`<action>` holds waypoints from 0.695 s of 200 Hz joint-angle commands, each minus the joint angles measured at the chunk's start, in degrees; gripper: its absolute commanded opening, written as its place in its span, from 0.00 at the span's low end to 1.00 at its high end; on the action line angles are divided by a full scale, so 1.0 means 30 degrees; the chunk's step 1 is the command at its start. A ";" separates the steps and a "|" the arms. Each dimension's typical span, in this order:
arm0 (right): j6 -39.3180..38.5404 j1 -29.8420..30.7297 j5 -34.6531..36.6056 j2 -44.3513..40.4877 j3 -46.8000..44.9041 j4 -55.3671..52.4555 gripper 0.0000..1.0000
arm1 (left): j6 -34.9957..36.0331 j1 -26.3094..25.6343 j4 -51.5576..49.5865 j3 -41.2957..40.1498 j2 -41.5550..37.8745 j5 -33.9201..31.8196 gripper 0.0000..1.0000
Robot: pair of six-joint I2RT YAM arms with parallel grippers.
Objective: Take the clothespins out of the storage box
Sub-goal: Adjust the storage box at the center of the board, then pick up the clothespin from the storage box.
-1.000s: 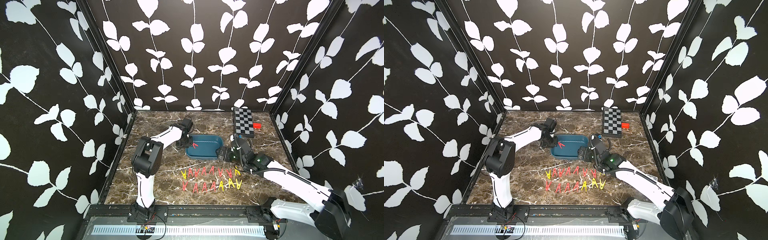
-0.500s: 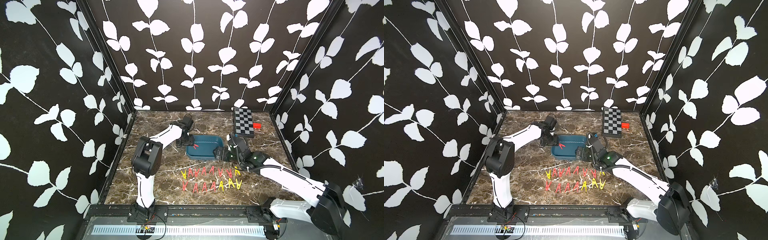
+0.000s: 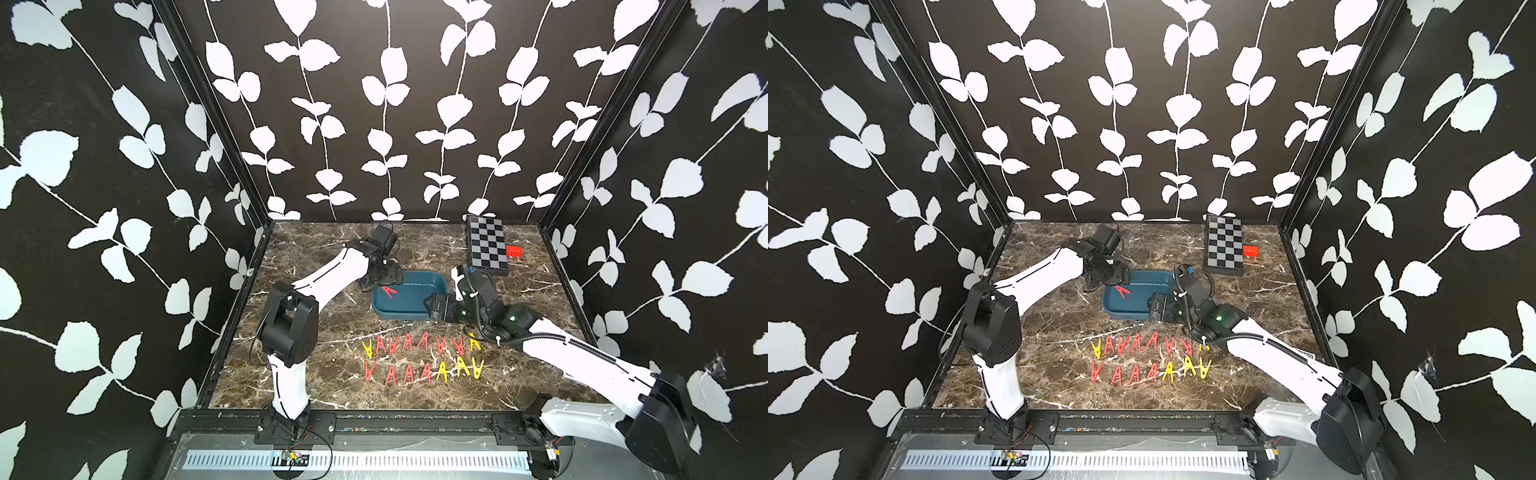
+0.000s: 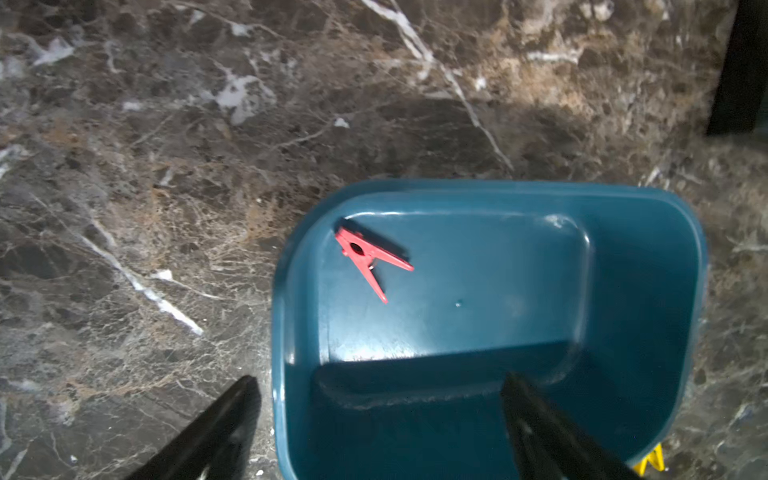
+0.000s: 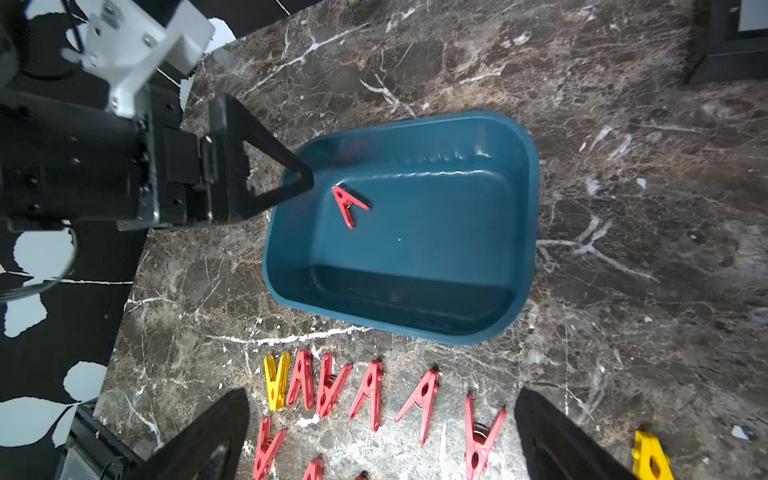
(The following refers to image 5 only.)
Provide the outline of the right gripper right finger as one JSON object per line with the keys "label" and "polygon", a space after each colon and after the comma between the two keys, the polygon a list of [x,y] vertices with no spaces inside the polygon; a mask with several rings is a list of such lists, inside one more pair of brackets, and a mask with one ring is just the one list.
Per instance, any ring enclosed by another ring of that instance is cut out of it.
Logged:
{"label": "right gripper right finger", "polygon": [[538,392],[523,388],[514,416],[528,475],[548,479],[632,479],[634,475]]}

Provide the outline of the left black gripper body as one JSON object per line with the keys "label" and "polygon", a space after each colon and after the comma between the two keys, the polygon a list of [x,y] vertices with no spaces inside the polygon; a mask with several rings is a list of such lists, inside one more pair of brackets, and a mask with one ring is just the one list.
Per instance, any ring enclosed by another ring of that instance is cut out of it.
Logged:
{"label": "left black gripper body", "polygon": [[180,128],[174,95],[150,85],[133,119],[18,90],[1,92],[1,218],[12,231],[67,222],[173,229],[238,222],[249,192],[243,137],[211,104],[209,133]]}

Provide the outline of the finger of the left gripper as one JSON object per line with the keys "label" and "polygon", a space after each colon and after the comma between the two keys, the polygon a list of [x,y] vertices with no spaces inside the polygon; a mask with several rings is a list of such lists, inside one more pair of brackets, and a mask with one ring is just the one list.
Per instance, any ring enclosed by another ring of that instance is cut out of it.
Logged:
{"label": "finger of the left gripper", "polygon": [[209,104],[208,217],[244,221],[311,190],[313,171],[234,96]]}

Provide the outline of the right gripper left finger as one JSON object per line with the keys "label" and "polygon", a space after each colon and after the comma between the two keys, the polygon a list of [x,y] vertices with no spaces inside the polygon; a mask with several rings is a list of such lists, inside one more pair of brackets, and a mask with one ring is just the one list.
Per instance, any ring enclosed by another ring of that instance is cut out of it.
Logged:
{"label": "right gripper left finger", "polygon": [[233,479],[249,419],[246,391],[231,390],[127,477]]}

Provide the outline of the red clothespin second row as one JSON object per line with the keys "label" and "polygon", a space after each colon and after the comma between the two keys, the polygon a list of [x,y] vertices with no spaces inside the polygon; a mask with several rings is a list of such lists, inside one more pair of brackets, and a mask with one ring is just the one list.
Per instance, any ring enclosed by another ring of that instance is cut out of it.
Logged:
{"label": "red clothespin second row", "polygon": [[324,473],[324,460],[322,457],[312,459],[303,475],[303,480],[322,480]]}
{"label": "red clothespin second row", "polygon": [[252,474],[252,478],[254,480],[264,480],[267,478],[279,448],[287,436],[288,430],[286,428],[278,431],[275,436],[272,436],[271,426],[271,417],[269,415],[264,416],[260,422],[257,437],[254,469]]}

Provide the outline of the red clothespin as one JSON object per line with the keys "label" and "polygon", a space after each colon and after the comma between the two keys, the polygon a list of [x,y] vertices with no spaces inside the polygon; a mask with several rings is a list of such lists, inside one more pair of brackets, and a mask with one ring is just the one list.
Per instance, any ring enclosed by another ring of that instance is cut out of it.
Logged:
{"label": "red clothespin", "polygon": [[315,389],[313,375],[313,355],[310,350],[299,350],[296,355],[293,373],[288,384],[286,404],[293,406],[299,394],[303,395],[306,410],[315,408]]}
{"label": "red clothespin", "polygon": [[330,415],[352,370],[353,365],[347,364],[341,368],[338,374],[334,374],[333,355],[331,353],[323,355],[316,402],[316,414],[320,418],[326,418]]}
{"label": "red clothespin", "polygon": [[336,185],[332,188],[332,193],[334,196],[334,199],[340,209],[341,215],[344,218],[345,224],[349,229],[354,229],[356,224],[354,221],[354,216],[352,214],[352,207],[357,206],[359,208],[362,208],[366,211],[370,211],[371,208],[362,202],[360,199],[346,191],[344,188],[342,188],[339,185]]}
{"label": "red clothespin", "polygon": [[465,468],[467,480],[478,480],[487,468],[488,458],[501,432],[507,410],[502,407],[489,428],[474,420],[472,395],[465,397]]}
{"label": "red clothespin", "polygon": [[372,432],[377,432],[381,425],[382,378],[383,363],[380,360],[371,361],[348,414],[350,419],[354,419],[359,414],[363,402],[368,400],[369,427]]}
{"label": "red clothespin", "polygon": [[433,407],[436,395],[439,391],[440,373],[437,368],[429,369],[420,379],[414,391],[409,395],[401,409],[394,418],[394,422],[400,422],[408,412],[417,407],[422,411],[419,430],[419,444],[424,446],[429,435]]}

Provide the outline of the yellow clothespin row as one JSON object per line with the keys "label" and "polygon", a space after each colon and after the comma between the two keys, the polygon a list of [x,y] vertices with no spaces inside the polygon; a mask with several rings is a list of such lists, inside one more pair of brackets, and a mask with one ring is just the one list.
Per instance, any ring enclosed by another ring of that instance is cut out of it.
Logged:
{"label": "yellow clothespin row", "polygon": [[290,364],[291,357],[288,353],[281,354],[278,361],[275,360],[273,355],[267,355],[264,358],[264,373],[270,411],[280,411],[285,407]]}
{"label": "yellow clothespin row", "polygon": [[632,449],[632,472],[639,480],[673,480],[669,459],[658,438],[648,432],[636,431]]}

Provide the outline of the teal plastic storage box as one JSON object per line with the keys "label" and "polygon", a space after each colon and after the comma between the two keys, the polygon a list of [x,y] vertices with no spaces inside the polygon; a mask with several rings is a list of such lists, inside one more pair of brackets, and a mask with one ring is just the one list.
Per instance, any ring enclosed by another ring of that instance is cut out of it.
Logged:
{"label": "teal plastic storage box", "polygon": [[[521,314],[535,264],[539,156],[518,122],[468,112],[305,143],[311,190],[277,205],[262,259],[280,304],[451,345]],[[332,188],[367,204],[345,224]]]}

